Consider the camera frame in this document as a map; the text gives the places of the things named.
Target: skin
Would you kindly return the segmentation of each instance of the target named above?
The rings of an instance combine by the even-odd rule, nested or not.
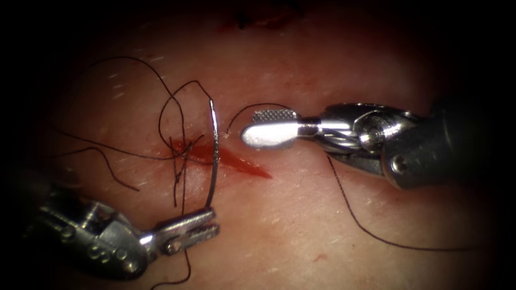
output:
[[[260,19],[243,30],[234,21],[236,5],[229,4],[122,16],[83,39],[66,71],[75,76],[97,60],[126,55],[151,64],[171,91],[199,80],[215,101],[221,132],[239,109],[253,103],[281,103],[303,116],[317,115],[335,103],[379,103],[426,116],[436,97],[446,92],[452,74],[443,60],[450,56],[405,29],[410,23],[328,3],[303,3],[303,8],[303,18],[285,8],[291,15],[285,25],[271,28]],[[272,12],[253,17],[274,18],[268,13],[284,15],[285,10],[267,6],[267,11]],[[148,68],[115,60],[69,80],[55,80],[61,93],[46,120],[119,149],[171,155],[157,131],[160,109],[169,95]],[[206,96],[190,85],[176,97],[183,107],[187,140],[205,134],[199,144],[209,144]],[[316,144],[299,141],[280,151],[246,147],[239,133],[251,113],[241,115],[230,133],[222,134],[220,145],[273,178],[221,164],[213,199],[221,233],[188,251],[189,281],[163,288],[472,289],[486,282],[493,219],[489,201],[472,194],[473,189],[442,185],[402,191],[334,162],[354,214],[375,235],[414,247],[476,249],[428,252],[385,244],[357,227],[326,155]],[[177,108],[168,106],[163,116],[164,136],[180,140]],[[43,125],[35,124],[34,129],[33,156],[91,146]],[[114,174],[140,192],[113,180],[94,151],[58,158],[52,166],[73,169],[83,196],[111,205],[139,229],[180,215],[181,207],[173,202],[171,161],[103,151]],[[204,205],[210,174],[210,166],[188,163],[186,212]],[[98,280],[62,265],[57,286],[150,289],[186,274],[184,255],[179,254],[159,258],[140,279],[129,282]]]

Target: wound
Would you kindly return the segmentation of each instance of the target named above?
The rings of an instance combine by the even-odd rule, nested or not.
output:
[[[179,152],[183,151],[183,143],[180,141],[173,141],[172,146]],[[189,159],[211,166],[213,162],[213,147],[211,145],[196,144],[190,150]],[[237,172],[272,179],[272,176],[259,165],[253,164],[225,148],[219,148],[219,164],[223,168]]]
[[[278,30],[304,16],[305,12],[296,1],[292,0],[251,4],[238,10],[218,31],[223,32],[235,27],[240,30],[247,28]]]

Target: screw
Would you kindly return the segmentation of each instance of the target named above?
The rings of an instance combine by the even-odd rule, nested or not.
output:
[[[396,155],[391,161],[392,170],[396,173],[403,174],[407,170],[407,163],[405,158],[401,155]]]
[[[95,260],[101,255],[101,251],[99,250],[99,247],[97,245],[91,245],[90,248],[88,248],[88,256]]]
[[[61,231],[61,242],[69,243],[75,239],[75,228],[72,226],[66,226]]]
[[[124,249],[119,249],[116,253],[117,259],[123,261],[127,258],[127,251]]]
[[[138,262],[127,260],[124,262],[124,270],[129,273],[134,273],[138,270]]]

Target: dark vignette background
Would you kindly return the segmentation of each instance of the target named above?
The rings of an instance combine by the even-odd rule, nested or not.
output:
[[[216,5],[205,5],[204,2],[198,1],[189,5],[204,11]],[[181,14],[182,5],[178,1],[65,4],[40,2],[4,11],[4,19],[9,22],[4,26],[4,46],[8,51],[5,54],[7,66],[4,66],[4,75],[7,76],[7,81],[4,81],[6,95],[2,114],[6,173],[27,158],[27,145],[34,142],[33,136],[28,134],[31,124],[38,122],[51,107],[55,93],[63,85],[55,80],[66,75],[65,67],[88,39],[101,32],[106,25],[116,25],[121,19],[139,17],[148,8],[151,11],[157,8],[167,13]],[[241,2],[235,1],[234,5],[241,5]],[[463,4],[454,1],[349,5],[362,6],[371,13],[390,15],[400,23],[409,22],[414,24],[414,33],[420,34],[422,38],[439,40],[437,46],[452,51],[453,57],[449,62],[456,81],[450,86],[450,94],[462,96],[469,102],[481,102],[485,108],[486,120],[495,120],[491,124],[493,134],[486,138],[497,141],[496,145],[500,145],[506,152],[498,153],[497,155],[501,155],[500,160],[496,158],[492,162],[492,172],[486,180],[490,190],[486,194],[496,195],[504,202],[500,202],[498,209],[500,231],[496,239],[499,254],[497,266],[493,269],[492,279],[482,288],[504,287],[511,276],[508,252],[512,250],[506,242],[509,241],[507,239],[510,233],[504,232],[514,230],[514,226],[507,226],[507,223],[511,224],[512,218],[506,214],[510,212],[508,201],[514,189],[505,182],[508,174],[503,173],[509,173],[505,168],[509,168],[510,164],[505,158],[509,157],[511,144],[505,143],[510,143],[512,138],[505,129],[505,118],[498,112],[497,106],[510,102],[514,95],[513,91],[502,89],[504,73],[508,70],[504,68],[504,64],[508,64],[504,40],[510,37],[505,32],[510,26],[502,25],[502,11],[508,7],[493,3]],[[17,238],[21,228],[14,221],[23,220],[23,216],[20,216],[24,202],[22,197],[18,197],[9,187],[5,195],[8,198],[4,213],[8,218],[4,237],[7,236],[8,239],[4,241],[7,243],[4,248],[8,252],[8,273],[12,271],[13,275],[7,275],[4,283],[13,285],[10,280],[15,279],[14,282],[21,288],[52,288],[54,279],[58,279],[53,276],[53,259],[45,253],[45,248],[38,244],[20,243]]]

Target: blood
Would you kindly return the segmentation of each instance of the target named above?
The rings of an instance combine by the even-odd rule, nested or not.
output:
[[[180,141],[173,141],[172,146],[177,151],[183,150],[183,143]],[[213,162],[213,147],[207,144],[196,144],[191,149],[189,158],[197,162],[211,164]],[[229,168],[237,172],[272,179],[272,175],[259,165],[253,164],[225,148],[219,148],[219,164],[222,167]]]

